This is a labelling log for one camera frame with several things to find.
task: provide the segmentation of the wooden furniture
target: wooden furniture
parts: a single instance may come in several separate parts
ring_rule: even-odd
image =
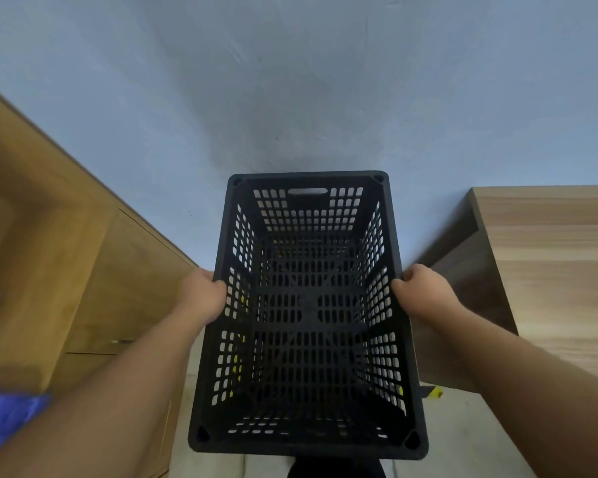
[[[598,375],[598,186],[473,188],[419,262],[471,310]],[[433,330],[413,332],[422,381],[475,391]]]
[[[193,266],[0,98],[0,389],[62,394],[162,319]],[[183,372],[142,478],[167,472]]]

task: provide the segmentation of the painted wall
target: painted wall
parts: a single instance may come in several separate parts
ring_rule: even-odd
[[[233,173],[598,184],[598,0],[0,0],[0,92],[201,265]]]

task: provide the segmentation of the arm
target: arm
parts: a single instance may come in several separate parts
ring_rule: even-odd
[[[194,270],[175,310],[0,448],[0,477],[131,477],[195,337],[221,313],[226,285]]]
[[[428,267],[414,265],[392,289],[454,348],[538,476],[598,476],[598,377],[470,312]]]

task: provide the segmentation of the black plastic crate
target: black plastic crate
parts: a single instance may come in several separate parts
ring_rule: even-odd
[[[203,452],[420,459],[428,442],[388,175],[235,175],[189,428]]]

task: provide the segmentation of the blue object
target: blue object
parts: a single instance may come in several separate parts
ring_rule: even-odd
[[[50,396],[0,394],[0,445],[44,410]]]

